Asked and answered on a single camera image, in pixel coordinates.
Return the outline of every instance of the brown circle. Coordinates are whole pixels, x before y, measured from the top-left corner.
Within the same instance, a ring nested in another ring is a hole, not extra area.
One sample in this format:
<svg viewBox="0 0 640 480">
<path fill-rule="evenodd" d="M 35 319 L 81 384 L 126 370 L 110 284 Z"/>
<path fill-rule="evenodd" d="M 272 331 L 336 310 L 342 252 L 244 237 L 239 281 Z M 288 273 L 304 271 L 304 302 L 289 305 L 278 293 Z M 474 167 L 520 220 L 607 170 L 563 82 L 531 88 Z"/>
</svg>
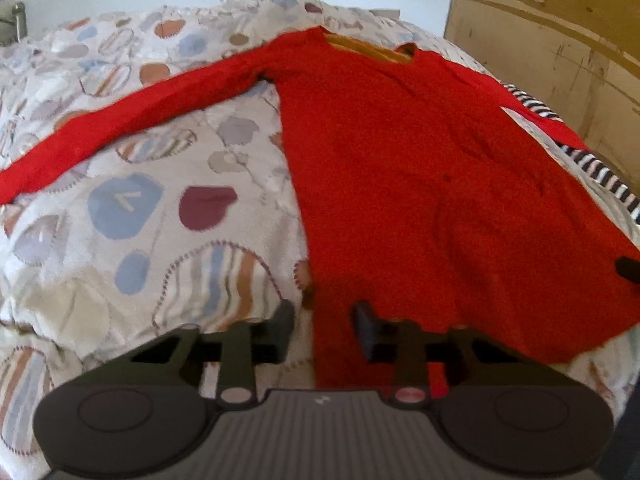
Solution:
<svg viewBox="0 0 640 480">
<path fill-rule="evenodd" d="M 76 30 L 76 28 L 82 27 L 83 25 L 86 25 L 87 23 L 89 23 L 89 20 L 91 20 L 91 18 L 83 18 L 82 20 L 73 22 L 66 26 L 66 30 Z"/>
<path fill-rule="evenodd" d="M 167 22 L 160 22 L 156 25 L 154 29 L 154 34 L 158 38 L 170 38 L 175 36 L 182 30 L 184 24 L 186 22 L 184 20 L 168 20 Z"/>
<path fill-rule="evenodd" d="M 170 75 L 171 71 L 164 63 L 147 63 L 140 67 L 140 82 L 143 85 L 153 85 Z"/>
<path fill-rule="evenodd" d="M 53 131 L 54 132 L 58 131 L 60 128 L 62 128 L 62 126 L 67 124 L 71 119 L 79 117 L 81 115 L 88 114 L 88 113 L 90 113 L 89 110 L 75 110 L 73 112 L 69 112 L 68 114 L 63 115 L 53 125 Z"/>
<path fill-rule="evenodd" d="M 229 38 L 229 43 L 231 43 L 232 45 L 235 46 L 240 46 L 240 45 L 244 45 L 246 43 L 248 43 L 249 41 L 249 37 L 241 34 L 240 32 L 233 34 L 230 38 Z"/>
</svg>

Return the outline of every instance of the bedspread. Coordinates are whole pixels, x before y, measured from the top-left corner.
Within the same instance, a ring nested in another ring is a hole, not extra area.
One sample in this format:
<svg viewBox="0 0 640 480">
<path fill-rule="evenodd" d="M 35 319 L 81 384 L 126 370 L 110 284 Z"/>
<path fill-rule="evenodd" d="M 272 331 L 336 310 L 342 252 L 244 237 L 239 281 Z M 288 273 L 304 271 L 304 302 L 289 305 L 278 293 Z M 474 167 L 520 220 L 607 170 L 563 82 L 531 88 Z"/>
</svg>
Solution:
<svg viewBox="0 0 640 480">
<path fill-rule="evenodd" d="M 386 47 L 413 41 L 486 73 L 409 23 L 317 0 L 103 14 L 0 49 L 0 169 L 71 117 L 316 25 Z M 620 201 L 511 115 L 639 245 Z M 47 471 L 31 429 L 44 394 L 183 323 L 224 330 L 292 300 L 287 361 L 258 367 L 258 390 L 313 386 L 312 279 L 268 83 L 106 147 L 47 189 L 0 206 L 0 225 L 0 478 Z M 638 328 L 558 365 L 616 416 L 639 368 Z M 207 366 L 204 395 L 216 375 Z"/>
</svg>

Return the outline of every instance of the ridged surface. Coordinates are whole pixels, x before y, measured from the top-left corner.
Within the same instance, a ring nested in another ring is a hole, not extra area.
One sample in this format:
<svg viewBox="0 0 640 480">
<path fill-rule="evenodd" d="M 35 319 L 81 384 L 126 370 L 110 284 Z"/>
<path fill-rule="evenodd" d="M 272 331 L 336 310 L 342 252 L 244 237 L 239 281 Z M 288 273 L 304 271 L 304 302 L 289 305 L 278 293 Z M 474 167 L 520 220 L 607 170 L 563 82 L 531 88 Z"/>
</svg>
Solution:
<svg viewBox="0 0 640 480">
<path fill-rule="evenodd" d="M 145 480 L 506 480 L 453 452 L 422 413 L 375 392 L 274 391 L 220 417 L 191 456 Z M 591 471 L 564 477 L 597 480 Z M 53 473 L 47 480 L 78 480 Z"/>
</svg>

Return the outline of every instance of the maroon heart shape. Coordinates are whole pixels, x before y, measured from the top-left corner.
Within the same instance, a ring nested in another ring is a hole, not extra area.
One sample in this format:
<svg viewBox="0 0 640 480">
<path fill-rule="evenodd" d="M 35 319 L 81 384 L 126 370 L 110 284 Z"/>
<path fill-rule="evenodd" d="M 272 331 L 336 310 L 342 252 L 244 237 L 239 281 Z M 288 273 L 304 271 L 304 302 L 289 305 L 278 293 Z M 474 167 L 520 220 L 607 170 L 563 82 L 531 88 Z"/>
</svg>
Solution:
<svg viewBox="0 0 640 480">
<path fill-rule="evenodd" d="M 312 3 L 306 3 L 305 10 L 306 12 L 311 12 L 312 14 L 322 14 L 322 9 Z"/>
<path fill-rule="evenodd" d="M 180 222 L 191 231 L 211 229 L 222 222 L 236 200 L 238 195 L 232 187 L 188 187 L 180 199 Z"/>
</svg>

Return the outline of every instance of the black plastic mount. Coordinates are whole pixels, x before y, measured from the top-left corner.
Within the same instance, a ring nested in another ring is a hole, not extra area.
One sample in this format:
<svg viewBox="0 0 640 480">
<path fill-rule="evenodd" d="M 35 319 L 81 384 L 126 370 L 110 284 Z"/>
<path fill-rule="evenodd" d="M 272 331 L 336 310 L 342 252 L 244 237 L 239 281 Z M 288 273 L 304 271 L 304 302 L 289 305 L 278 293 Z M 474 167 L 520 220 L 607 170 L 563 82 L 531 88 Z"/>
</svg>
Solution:
<svg viewBox="0 0 640 480">
<path fill-rule="evenodd" d="M 226 332 L 182 326 L 63 384 L 34 416 L 47 463 L 113 479 L 180 460 L 220 413 L 258 404 L 254 366 L 285 360 L 294 322 L 293 305 L 282 301 L 271 319 L 239 321 Z M 213 400 L 198 393 L 207 362 L 220 362 Z"/>
<path fill-rule="evenodd" d="M 570 474 L 594 465 L 610 439 L 612 415 L 596 393 L 481 332 L 425 332 L 411 321 L 380 319 L 366 302 L 353 307 L 352 321 L 366 358 L 395 364 L 392 393 L 378 397 L 375 412 L 389 404 L 401 410 L 394 410 L 395 423 L 409 412 L 426 415 L 443 442 L 478 465 L 518 477 Z M 222 415 L 264 408 L 268 400 L 258 402 L 254 366 L 283 362 L 293 328 L 294 308 L 283 301 L 269 320 L 244 320 L 205 335 L 198 326 L 183 326 L 63 384 L 34 417 L 47 462 L 75 478 L 113 480 L 187 460 L 207 438 L 218 438 L 213 430 L 223 431 L 216 424 Z M 206 362 L 220 362 L 215 399 L 198 393 Z M 442 399 L 430 399 L 428 362 L 444 363 L 450 391 Z M 287 396 L 293 397 L 282 405 L 285 418 L 300 415 L 300 399 L 313 409 L 339 405 L 331 392 L 317 399 L 312 392 L 268 398 Z M 318 416 L 329 424 L 332 409 Z"/>
</svg>

